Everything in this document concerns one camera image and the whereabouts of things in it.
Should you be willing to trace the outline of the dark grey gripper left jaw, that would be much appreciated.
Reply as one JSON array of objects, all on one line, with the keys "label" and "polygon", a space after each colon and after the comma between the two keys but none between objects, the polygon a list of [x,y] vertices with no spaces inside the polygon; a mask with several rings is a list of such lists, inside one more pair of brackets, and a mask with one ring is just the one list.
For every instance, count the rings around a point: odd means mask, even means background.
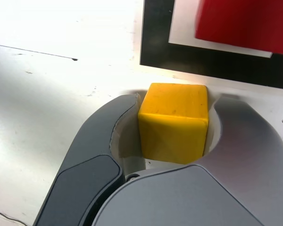
[{"label": "dark grey gripper left jaw", "polygon": [[140,106],[140,95],[122,95],[84,122],[54,178],[36,226],[90,226],[126,176],[145,169]]}]

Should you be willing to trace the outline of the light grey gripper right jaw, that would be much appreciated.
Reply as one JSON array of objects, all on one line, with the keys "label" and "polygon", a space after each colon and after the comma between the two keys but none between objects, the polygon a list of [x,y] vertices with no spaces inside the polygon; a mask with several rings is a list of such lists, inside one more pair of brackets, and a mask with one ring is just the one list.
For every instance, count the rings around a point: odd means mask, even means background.
[{"label": "light grey gripper right jaw", "polygon": [[215,147],[117,189],[95,226],[283,226],[283,141],[247,103],[219,98]]}]

